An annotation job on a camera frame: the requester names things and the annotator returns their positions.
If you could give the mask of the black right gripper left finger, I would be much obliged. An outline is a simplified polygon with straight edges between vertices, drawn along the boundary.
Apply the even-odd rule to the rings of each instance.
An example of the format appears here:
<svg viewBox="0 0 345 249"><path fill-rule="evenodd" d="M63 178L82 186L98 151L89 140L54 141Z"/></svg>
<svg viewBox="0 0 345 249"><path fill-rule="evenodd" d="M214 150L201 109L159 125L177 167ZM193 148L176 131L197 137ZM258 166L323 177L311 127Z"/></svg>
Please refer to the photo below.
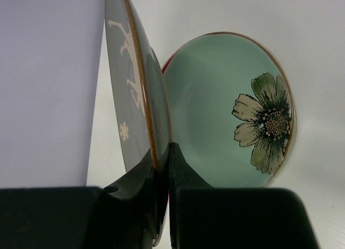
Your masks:
<svg viewBox="0 0 345 249"><path fill-rule="evenodd" d="M153 248L157 155L100 188L1 190L1 248Z"/></svg>

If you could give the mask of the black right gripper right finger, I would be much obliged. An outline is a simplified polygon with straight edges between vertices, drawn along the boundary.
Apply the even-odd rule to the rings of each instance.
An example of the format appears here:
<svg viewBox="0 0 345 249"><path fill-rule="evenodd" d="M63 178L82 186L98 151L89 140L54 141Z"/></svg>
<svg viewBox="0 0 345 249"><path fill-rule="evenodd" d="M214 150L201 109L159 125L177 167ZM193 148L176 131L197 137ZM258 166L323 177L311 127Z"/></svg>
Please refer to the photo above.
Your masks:
<svg viewBox="0 0 345 249"><path fill-rule="evenodd" d="M214 188L169 148L172 248L318 248L301 199L276 188Z"/></svg>

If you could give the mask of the light green flower plate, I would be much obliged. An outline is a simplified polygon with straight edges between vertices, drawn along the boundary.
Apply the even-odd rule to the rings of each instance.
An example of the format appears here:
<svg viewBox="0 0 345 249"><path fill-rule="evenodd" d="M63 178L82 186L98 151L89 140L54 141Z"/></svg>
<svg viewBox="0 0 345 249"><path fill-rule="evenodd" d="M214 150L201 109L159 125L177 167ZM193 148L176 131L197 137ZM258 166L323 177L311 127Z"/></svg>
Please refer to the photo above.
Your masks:
<svg viewBox="0 0 345 249"><path fill-rule="evenodd" d="M233 32L204 34L174 54L163 77L187 164L215 188L269 185L296 138L292 91L275 56Z"/></svg>

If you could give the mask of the red and teal plate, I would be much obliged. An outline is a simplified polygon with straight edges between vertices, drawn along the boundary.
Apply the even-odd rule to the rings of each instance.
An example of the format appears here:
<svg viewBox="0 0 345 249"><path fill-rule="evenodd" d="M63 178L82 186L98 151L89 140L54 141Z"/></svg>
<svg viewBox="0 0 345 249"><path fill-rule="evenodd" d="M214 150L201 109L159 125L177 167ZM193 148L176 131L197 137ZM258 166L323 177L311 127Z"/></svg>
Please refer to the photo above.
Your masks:
<svg viewBox="0 0 345 249"><path fill-rule="evenodd" d="M170 64L170 62L171 62L171 60L173 59L174 56L175 56L175 54L171 55L169 57L169 59L165 62L165 64L162 67L162 73L164 73L166 71L167 67L169 66L169 64Z"/></svg>

